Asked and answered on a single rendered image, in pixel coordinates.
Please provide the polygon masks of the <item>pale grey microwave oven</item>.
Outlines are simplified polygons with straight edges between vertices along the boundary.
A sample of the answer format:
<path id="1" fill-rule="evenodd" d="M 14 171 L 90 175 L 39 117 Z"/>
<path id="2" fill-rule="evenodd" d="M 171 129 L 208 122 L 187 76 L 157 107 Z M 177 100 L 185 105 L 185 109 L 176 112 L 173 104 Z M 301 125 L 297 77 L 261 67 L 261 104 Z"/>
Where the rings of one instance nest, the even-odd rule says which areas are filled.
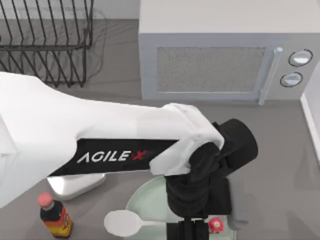
<path id="1" fill-rule="evenodd" d="M 276 72 L 265 101 L 299 100 L 320 61 L 320 0 L 140 0 L 139 34 L 257 35 L 281 47 Z M 292 53 L 310 50 L 303 66 L 289 64 Z M 249 48 L 158 48 L 160 92 L 251 92 L 265 56 L 263 46 Z M 283 87 L 282 76 L 303 76 Z"/>

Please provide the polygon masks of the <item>small microwave knob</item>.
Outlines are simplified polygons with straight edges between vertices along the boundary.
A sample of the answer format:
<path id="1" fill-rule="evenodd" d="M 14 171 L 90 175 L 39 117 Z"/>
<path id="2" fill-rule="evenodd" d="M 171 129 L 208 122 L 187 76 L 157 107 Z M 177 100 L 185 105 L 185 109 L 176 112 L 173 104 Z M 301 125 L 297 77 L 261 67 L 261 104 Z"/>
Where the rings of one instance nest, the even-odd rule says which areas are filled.
<path id="1" fill-rule="evenodd" d="M 299 72 L 285 74 L 280 78 L 280 84 L 285 88 L 292 88 L 299 85 L 303 80 L 303 76 Z"/>

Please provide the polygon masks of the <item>large microwave knob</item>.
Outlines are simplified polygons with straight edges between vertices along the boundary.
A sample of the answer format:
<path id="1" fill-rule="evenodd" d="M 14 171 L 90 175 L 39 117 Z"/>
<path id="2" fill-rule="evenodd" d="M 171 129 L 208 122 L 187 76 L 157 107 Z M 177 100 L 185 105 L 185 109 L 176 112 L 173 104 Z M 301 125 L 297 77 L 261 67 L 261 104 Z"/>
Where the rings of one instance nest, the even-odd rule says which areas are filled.
<path id="1" fill-rule="evenodd" d="M 288 58 L 288 63 L 293 67 L 302 67 L 308 64 L 312 58 L 313 53 L 308 49 L 304 49 L 293 52 Z"/>

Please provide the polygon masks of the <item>dark bottle with red cap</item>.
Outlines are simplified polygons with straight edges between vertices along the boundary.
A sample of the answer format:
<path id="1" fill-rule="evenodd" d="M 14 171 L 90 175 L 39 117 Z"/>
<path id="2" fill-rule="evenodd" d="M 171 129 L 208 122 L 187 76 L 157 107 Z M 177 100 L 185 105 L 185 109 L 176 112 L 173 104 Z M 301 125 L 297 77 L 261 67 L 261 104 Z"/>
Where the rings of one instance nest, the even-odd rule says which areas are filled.
<path id="1" fill-rule="evenodd" d="M 40 218 L 48 231 L 55 238 L 69 238 L 73 229 L 73 221 L 63 203 L 53 198 L 48 192 L 37 197 L 40 206 Z"/>

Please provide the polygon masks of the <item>white spoon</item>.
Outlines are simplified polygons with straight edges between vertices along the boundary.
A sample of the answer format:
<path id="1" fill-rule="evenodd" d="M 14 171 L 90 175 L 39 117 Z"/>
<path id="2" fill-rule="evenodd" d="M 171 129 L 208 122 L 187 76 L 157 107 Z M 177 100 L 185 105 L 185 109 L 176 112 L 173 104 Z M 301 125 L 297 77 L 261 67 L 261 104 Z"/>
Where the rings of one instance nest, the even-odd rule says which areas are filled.
<path id="1" fill-rule="evenodd" d="M 103 221 L 105 230 L 117 237 L 131 237 L 143 227 L 166 226 L 163 221 L 142 220 L 141 217 L 130 210 L 118 209 L 108 212 Z"/>

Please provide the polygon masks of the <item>microwave door with speckled window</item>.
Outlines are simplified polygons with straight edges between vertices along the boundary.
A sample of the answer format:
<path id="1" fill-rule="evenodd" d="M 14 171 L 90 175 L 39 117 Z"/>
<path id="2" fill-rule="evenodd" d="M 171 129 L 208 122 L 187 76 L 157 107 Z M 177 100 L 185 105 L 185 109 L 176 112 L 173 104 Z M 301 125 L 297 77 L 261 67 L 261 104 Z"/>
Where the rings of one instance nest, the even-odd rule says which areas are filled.
<path id="1" fill-rule="evenodd" d="M 268 78 L 275 59 L 274 47 L 262 36 L 233 33 L 141 33 L 138 36 L 141 95 L 144 100 L 200 100 L 200 101 L 255 101 L 260 98 L 261 89 Z M 240 91 L 165 91 L 158 90 L 159 48 L 257 48 L 265 47 L 265 55 L 258 68 L 254 88 Z"/>

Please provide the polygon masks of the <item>small red strawberry toy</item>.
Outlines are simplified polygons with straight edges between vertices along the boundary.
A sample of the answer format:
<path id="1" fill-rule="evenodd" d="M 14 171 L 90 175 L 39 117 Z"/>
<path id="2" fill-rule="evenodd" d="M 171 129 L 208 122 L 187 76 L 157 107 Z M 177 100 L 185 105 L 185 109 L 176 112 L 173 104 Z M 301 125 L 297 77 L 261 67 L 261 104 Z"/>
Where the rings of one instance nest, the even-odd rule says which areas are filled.
<path id="1" fill-rule="evenodd" d="M 219 217 L 213 217 L 208 221 L 210 234 L 220 234 L 224 231 L 224 222 Z"/>

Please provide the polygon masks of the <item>pale green plate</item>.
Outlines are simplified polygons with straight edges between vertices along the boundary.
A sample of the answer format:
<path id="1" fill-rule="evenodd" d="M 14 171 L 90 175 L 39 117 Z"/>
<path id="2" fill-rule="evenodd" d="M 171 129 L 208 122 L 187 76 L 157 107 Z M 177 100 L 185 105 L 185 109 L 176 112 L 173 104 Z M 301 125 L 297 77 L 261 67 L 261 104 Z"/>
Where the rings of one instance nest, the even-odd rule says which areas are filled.
<path id="1" fill-rule="evenodd" d="M 140 186 L 125 208 L 138 214 L 144 221 L 176 223 L 182 220 L 168 206 L 166 181 L 162 176 L 155 177 Z M 225 215 L 217 217 L 223 221 L 224 229 L 220 233 L 210 233 L 209 240 L 237 240 L 237 232 L 228 226 L 227 217 Z M 167 240 L 166 227 L 142 227 L 138 233 L 123 240 Z"/>

